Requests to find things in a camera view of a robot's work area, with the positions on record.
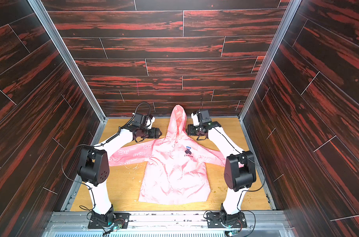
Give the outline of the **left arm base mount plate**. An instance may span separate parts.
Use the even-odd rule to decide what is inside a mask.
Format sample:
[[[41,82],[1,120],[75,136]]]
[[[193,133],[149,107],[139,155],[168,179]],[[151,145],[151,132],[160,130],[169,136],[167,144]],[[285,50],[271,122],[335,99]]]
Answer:
[[[114,212],[113,214],[99,215],[92,213],[88,224],[88,229],[126,229],[130,213]]]

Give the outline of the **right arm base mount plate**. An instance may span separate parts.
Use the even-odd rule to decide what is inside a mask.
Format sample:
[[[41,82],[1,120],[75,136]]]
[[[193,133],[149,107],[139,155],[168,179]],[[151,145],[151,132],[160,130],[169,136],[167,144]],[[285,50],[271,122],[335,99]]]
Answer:
[[[206,211],[203,217],[207,221],[208,228],[247,228],[245,215],[242,212],[229,215],[224,211]]]

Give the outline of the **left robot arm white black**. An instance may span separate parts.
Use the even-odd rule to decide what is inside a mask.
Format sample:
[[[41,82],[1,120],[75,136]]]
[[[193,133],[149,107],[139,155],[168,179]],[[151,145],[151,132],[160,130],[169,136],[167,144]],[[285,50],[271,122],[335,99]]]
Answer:
[[[110,174],[108,158],[122,148],[125,144],[137,138],[159,138],[160,129],[152,127],[155,118],[151,114],[135,113],[116,134],[101,142],[81,148],[77,174],[88,187],[93,208],[92,213],[106,215],[113,213],[112,204],[108,197],[106,180]]]

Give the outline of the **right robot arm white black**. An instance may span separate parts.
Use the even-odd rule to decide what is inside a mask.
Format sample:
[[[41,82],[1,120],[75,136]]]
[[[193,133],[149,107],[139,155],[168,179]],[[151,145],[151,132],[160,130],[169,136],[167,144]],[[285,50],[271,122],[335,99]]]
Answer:
[[[224,180],[228,191],[221,205],[220,214],[232,218],[241,210],[244,195],[256,182],[254,156],[250,151],[244,151],[237,146],[226,134],[221,124],[212,121],[208,110],[198,110],[191,114],[193,124],[186,132],[189,135],[205,137],[211,140],[222,153],[224,161]]]

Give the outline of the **pink hooded jacket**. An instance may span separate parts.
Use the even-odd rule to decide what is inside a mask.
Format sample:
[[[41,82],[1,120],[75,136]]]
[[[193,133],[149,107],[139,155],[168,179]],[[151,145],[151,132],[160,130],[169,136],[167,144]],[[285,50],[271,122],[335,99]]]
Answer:
[[[227,156],[243,151],[221,127],[209,131],[218,150],[201,146],[186,134],[186,121],[184,108],[176,105],[165,138],[122,148],[109,157],[111,166],[147,163],[140,202],[177,205],[206,201],[211,191],[206,164],[225,166]]]

